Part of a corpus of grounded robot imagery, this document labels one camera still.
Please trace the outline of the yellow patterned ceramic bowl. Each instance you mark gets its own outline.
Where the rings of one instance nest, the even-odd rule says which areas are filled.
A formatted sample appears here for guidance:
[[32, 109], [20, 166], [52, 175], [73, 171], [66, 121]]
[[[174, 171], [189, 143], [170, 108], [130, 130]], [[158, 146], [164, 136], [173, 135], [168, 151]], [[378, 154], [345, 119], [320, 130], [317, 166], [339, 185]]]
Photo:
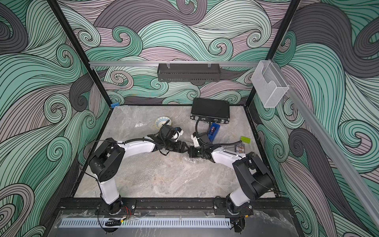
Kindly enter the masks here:
[[171, 125], [171, 119], [169, 117], [161, 116], [161, 117], [156, 119], [155, 127], [157, 129], [161, 129], [161, 127], [164, 125]]

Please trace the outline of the clear bubble wrap sheet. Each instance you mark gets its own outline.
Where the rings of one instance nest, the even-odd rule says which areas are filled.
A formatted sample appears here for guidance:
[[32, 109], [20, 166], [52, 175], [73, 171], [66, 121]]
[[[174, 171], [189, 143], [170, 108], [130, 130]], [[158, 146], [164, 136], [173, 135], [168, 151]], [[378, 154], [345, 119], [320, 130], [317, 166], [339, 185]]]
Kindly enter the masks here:
[[225, 197], [239, 187], [231, 168], [178, 153], [125, 158], [115, 179], [122, 197]]

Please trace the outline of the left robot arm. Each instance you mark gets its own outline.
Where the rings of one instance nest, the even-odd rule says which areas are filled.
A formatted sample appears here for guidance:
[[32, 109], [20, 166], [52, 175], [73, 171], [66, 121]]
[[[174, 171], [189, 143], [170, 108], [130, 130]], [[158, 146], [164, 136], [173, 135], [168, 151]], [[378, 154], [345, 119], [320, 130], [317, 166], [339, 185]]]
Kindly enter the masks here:
[[88, 165], [95, 175], [102, 201], [109, 207], [110, 214], [117, 214], [122, 207], [122, 199], [117, 189], [115, 176], [123, 159], [159, 151], [162, 155], [170, 152], [185, 153], [189, 150], [186, 142], [179, 138], [183, 131], [179, 127], [164, 124], [156, 134], [127, 141], [107, 138], [89, 158]]

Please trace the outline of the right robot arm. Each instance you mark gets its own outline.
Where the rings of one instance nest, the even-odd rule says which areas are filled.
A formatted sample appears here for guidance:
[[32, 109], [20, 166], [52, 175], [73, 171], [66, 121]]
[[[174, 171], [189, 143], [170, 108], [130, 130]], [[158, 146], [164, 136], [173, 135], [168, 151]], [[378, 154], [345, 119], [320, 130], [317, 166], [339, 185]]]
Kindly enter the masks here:
[[272, 174], [256, 153], [229, 151], [224, 145], [212, 144], [206, 133], [193, 133], [190, 137], [194, 143], [189, 149], [191, 158], [203, 158], [234, 170], [239, 188], [226, 197], [230, 214], [239, 214], [244, 204], [256, 201], [274, 187]]

